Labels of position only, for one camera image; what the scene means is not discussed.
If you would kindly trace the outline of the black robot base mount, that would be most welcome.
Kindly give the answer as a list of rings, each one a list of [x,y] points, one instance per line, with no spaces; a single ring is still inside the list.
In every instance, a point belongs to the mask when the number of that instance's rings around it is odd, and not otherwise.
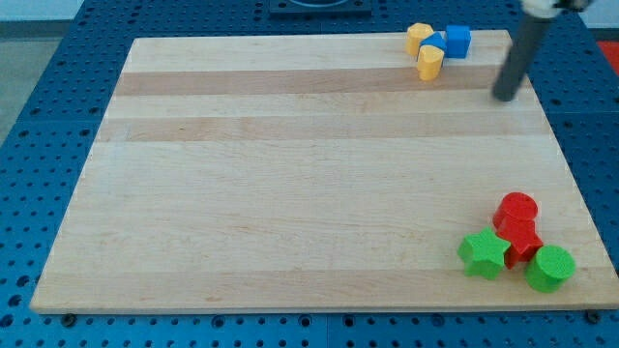
[[[371,15],[372,0],[268,0],[270,16]]]

